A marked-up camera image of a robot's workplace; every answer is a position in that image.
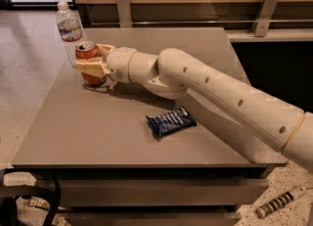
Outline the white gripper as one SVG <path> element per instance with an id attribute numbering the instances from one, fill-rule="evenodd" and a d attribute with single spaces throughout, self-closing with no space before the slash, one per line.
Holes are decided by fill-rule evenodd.
<path id="1" fill-rule="evenodd" d="M 89 60 L 76 60 L 76 68 L 88 75 L 105 77 L 111 73 L 111 78 L 118 82 L 129 83 L 129 63 L 136 49 L 116 48 L 109 44 L 98 44 L 102 57 Z"/>

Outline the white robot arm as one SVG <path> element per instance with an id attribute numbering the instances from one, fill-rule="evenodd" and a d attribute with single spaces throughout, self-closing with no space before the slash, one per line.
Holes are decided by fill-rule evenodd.
<path id="1" fill-rule="evenodd" d="M 170 100 L 188 89 L 204 96 L 268 146 L 313 170 L 313 114 L 212 68 L 190 54 L 167 48 L 158 55 L 133 48 L 81 42 L 75 66 L 83 74 L 138 83 Z"/>

